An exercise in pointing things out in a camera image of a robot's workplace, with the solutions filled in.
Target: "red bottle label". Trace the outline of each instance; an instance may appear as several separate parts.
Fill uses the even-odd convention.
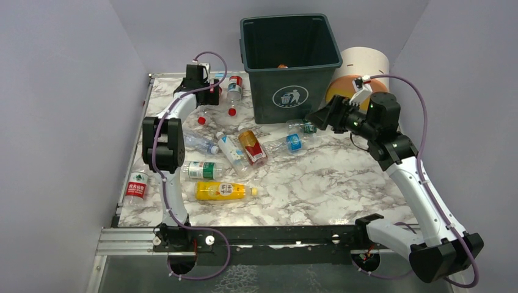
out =
[[[144,198],[146,184],[139,182],[129,182],[126,195],[131,197]]]

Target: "green bottle label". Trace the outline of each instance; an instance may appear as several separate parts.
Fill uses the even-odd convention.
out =
[[[214,179],[215,163],[191,162],[189,164],[189,178],[191,179]]]
[[[302,125],[302,132],[304,133],[316,133],[317,127],[313,125],[313,123],[309,122],[307,119],[302,119],[304,125]]]
[[[214,163],[203,165],[203,179],[214,179]]]

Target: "trash can logo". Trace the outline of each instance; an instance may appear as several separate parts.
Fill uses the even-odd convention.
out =
[[[272,100],[277,107],[293,108],[306,102],[309,93],[300,85],[289,85],[275,92]]]

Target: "trash can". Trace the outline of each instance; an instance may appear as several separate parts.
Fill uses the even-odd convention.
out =
[[[257,124],[301,119],[317,110],[342,64],[323,14],[245,18],[239,42]]]

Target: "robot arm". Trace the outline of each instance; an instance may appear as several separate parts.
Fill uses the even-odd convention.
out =
[[[209,86],[208,75],[208,64],[187,65],[186,77],[176,89],[171,103],[157,117],[145,117],[142,122],[142,158],[146,164],[151,166],[155,132],[160,119],[165,116],[156,148],[156,164],[166,176],[167,202],[170,203],[174,216],[182,224],[188,223],[189,217],[187,210],[185,210],[180,188],[179,168],[183,165],[185,159],[185,145],[181,124],[198,106],[207,104],[218,105],[219,87],[217,86],[213,90],[188,94],[182,99],[180,97],[190,90]],[[169,112],[169,108],[173,103],[174,107]],[[155,173],[155,177],[158,181],[162,180],[157,173]],[[163,224],[177,226],[177,223],[171,218],[169,211],[165,207],[164,194],[162,193],[161,196]]]
[[[425,283],[465,270],[470,261],[450,227],[454,226],[463,235],[474,257],[484,246],[482,238],[478,233],[466,232],[429,182],[426,171],[426,181],[420,181],[417,149],[410,138],[398,131],[401,108],[396,97],[390,93],[372,93],[369,87],[363,86],[363,82],[369,80],[365,76],[358,78],[356,86],[359,90],[351,99],[334,96],[326,107],[308,114],[306,119],[322,130],[331,125],[335,133],[351,131],[367,139],[370,155],[401,190],[421,227],[422,236],[393,225],[378,214],[357,219],[356,225],[363,230],[365,239],[380,243],[408,259],[415,274]],[[369,95],[368,111],[361,113],[359,104]],[[451,226],[441,218],[424,184],[428,184],[439,206],[449,216]]]

